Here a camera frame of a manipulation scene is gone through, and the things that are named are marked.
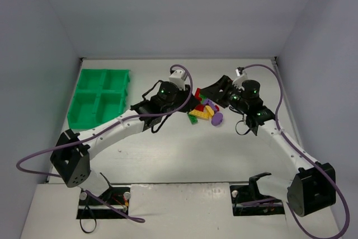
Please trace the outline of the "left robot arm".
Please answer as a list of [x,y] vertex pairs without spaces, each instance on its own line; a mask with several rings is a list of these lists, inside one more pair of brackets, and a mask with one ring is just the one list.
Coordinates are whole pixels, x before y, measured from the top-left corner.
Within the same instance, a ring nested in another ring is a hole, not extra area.
[[113,144],[146,130],[156,132],[175,111],[189,113],[199,101],[189,85],[183,90],[174,83],[160,81],[150,99],[130,107],[122,115],[79,133],[68,129],[60,135],[50,161],[68,188],[79,187],[100,197],[112,188],[108,179],[91,168],[91,160]]

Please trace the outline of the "red lego block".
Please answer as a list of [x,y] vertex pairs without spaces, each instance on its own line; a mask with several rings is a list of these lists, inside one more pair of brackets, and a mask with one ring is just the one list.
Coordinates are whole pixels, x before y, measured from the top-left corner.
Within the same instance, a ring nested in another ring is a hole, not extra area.
[[201,91],[200,88],[197,88],[197,89],[196,89],[195,97],[200,97],[200,91]]

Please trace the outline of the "purple curved lego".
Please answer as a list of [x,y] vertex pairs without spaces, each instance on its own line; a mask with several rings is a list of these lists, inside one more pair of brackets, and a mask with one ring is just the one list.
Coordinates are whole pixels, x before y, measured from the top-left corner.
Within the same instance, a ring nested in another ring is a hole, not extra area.
[[210,100],[210,99],[205,99],[203,102],[202,102],[203,105],[213,105],[214,103]]

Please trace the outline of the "yellow curved lego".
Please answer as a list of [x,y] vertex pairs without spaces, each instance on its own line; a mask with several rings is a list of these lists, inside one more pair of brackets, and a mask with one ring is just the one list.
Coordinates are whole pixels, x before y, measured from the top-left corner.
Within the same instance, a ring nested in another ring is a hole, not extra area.
[[210,118],[212,118],[215,115],[215,111],[209,105],[206,105],[205,109]]

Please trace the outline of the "long yellow lego plate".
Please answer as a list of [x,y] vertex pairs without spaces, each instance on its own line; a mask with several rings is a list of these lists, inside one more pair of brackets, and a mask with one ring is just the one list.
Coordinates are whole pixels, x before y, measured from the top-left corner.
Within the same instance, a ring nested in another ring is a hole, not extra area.
[[189,115],[203,120],[208,120],[210,118],[210,114],[206,111],[192,110],[189,112]]

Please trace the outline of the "green four-compartment bin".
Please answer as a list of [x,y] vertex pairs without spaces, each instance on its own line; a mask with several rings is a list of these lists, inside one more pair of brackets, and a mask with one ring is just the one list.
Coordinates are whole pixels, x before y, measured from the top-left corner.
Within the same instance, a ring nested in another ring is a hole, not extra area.
[[130,83],[128,69],[83,69],[67,114],[68,126],[87,130],[121,115]]

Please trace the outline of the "red lego brick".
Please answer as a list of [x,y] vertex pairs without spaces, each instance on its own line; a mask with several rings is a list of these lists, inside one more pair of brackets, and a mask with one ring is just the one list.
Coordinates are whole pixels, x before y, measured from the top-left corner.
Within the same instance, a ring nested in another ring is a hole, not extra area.
[[195,110],[203,112],[204,108],[205,108],[205,106],[203,104],[199,104],[195,107]]

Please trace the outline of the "green curved lego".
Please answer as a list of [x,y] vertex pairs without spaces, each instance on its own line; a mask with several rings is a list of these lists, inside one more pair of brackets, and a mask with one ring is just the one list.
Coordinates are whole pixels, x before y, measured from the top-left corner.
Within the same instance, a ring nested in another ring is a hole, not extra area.
[[198,99],[200,102],[202,102],[206,99],[206,97],[201,94],[196,95],[195,98]]

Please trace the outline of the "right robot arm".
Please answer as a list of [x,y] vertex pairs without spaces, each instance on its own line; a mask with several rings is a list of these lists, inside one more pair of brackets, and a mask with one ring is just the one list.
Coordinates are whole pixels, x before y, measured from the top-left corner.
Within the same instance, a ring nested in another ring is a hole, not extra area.
[[231,106],[242,113],[249,130],[286,164],[286,176],[263,172],[249,178],[255,200],[270,196],[284,201],[300,217],[335,204],[334,168],[329,163],[321,164],[301,148],[296,151],[298,144],[287,142],[289,135],[277,128],[277,117],[260,98],[259,82],[245,75],[234,81],[222,76],[200,93],[222,108]]

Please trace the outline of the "large purple rounded lego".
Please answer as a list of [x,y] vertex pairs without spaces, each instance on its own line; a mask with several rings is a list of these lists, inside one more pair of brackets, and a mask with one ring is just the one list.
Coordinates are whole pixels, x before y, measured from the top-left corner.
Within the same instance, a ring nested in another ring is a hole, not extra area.
[[213,126],[219,126],[223,121],[223,114],[221,112],[216,112],[211,118],[211,124]]

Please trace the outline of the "green lego brick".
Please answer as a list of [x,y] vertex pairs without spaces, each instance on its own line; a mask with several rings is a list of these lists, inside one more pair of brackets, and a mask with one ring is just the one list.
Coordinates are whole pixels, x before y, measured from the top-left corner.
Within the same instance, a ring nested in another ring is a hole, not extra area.
[[189,119],[189,121],[190,121],[190,123],[191,123],[192,125],[198,123],[197,117],[195,117],[195,116],[193,116],[193,115],[190,115],[190,114],[188,114],[187,116],[188,116],[188,119]]

